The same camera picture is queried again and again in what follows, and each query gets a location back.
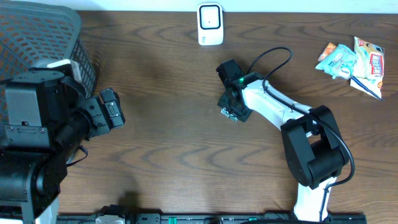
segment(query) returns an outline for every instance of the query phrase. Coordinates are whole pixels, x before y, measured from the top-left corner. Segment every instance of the wooden table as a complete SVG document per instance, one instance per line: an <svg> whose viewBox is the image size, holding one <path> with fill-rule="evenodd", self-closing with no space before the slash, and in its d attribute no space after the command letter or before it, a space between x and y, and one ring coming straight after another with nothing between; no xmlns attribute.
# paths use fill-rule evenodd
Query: wooden table
<svg viewBox="0 0 398 224"><path fill-rule="evenodd" d="M112 203L165 213L293 209L297 182L280 131L258 113L234 123L217 107L221 62L234 58L246 71L263 51L283 45L295 56L272 85L303 104L329 107L356 161L355 177L333 188L328 208L396 223L398 16L225 13L223 44L202 47L192 12L79 14L100 70L97 92L119 93L126 125L85 143L88 158L62 182L61 213ZM327 43L353 48L354 35L386 49L385 102L315 70ZM273 52L255 70L266 74L287 56Z"/></svg>

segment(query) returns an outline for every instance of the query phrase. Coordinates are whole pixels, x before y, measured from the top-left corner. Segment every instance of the plastic basket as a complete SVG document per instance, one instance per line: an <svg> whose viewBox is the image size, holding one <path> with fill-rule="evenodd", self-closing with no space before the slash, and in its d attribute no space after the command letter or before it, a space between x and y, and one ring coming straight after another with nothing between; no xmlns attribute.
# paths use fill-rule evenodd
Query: plastic basket
<svg viewBox="0 0 398 224"><path fill-rule="evenodd" d="M25 72L40 59L69 58L79 63L86 97L97 76L80 39L81 20L72 9L0 0L0 80ZM7 121L4 86L0 86L0 121Z"/></svg>

